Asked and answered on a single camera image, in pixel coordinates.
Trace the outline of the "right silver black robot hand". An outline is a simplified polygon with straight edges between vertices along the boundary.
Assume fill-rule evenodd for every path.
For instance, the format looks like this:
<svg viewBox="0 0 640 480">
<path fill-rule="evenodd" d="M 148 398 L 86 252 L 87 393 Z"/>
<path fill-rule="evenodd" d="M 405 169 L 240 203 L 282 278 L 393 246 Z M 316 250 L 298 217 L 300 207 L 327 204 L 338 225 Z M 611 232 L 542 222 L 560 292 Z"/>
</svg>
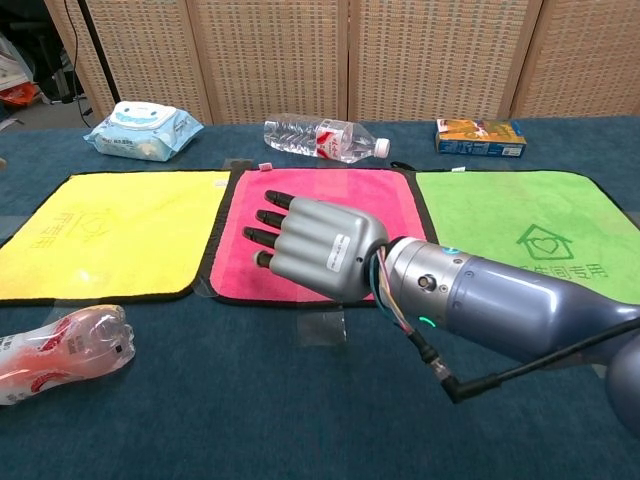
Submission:
<svg viewBox="0 0 640 480">
<path fill-rule="evenodd" d="M 389 242 L 375 216 L 331 202 L 268 190 L 265 199 L 285 210 L 256 212 L 272 227 L 243 228 L 243 236 L 263 247 L 254 262 L 273 274 L 326 298 L 353 304 L 371 293 L 369 262 Z"/>
</svg>

